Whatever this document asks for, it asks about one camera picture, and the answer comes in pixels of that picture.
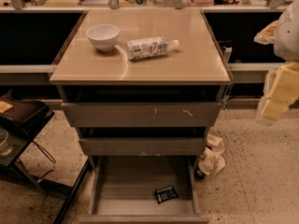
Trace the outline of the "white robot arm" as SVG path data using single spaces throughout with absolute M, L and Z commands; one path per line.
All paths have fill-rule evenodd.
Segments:
M 275 55 L 286 61 L 280 68 L 268 71 L 257 108 L 257 122 L 270 126 L 299 98 L 299 0 L 293 0 L 279 19 L 263 28 L 254 41 L 273 44 Z

